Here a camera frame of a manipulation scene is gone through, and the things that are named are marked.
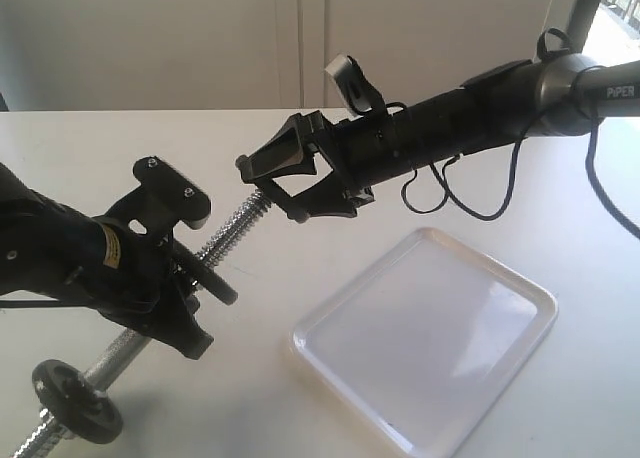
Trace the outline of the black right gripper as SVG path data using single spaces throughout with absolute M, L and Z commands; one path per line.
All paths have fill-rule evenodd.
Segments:
M 265 145 L 249 156 L 238 157 L 236 168 L 244 183 L 316 175 L 314 154 L 319 153 L 331 172 L 292 196 L 295 203 L 310 218 L 355 218 L 356 208 L 375 200 L 371 187 L 358 182 L 356 166 L 349 162 L 347 139 L 355 134 L 357 124 L 357 120 L 348 119 L 332 123 L 321 111 L 291 115 Z

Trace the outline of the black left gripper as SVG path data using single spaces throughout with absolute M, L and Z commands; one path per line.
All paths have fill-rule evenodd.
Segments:
M 173 234 L 152 242 L 105 217 L 64 224 L 64 303 L 97 311 L 110 321 L 198 360 L 214 339 L 194 317 L 195 306 L 172 260 Z

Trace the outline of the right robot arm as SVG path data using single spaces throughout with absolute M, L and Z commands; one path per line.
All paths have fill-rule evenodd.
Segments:
M 326 71 L 350 117 L 293 114 L 236 162 L 243 182 L 300 223 L 352 218 L 373 201 L 375 185 L 457 155 L 581 136 L 605 118 L 639 113 L 638 64 L 606 67 L 580 53 L 509 62 L 404 108 L 387 103 L 351 56 Z

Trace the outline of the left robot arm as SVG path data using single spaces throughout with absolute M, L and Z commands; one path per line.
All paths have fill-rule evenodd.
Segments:
M 137 161 L 138 186 L 87 216 L 1 169 L 1 294 L 28 291 L 35 307 L 86 307 L 197 360 L 213 338 L 195 319 L 197 259 L 174 239 L 201 228 L 209 197 L 158 157 Z

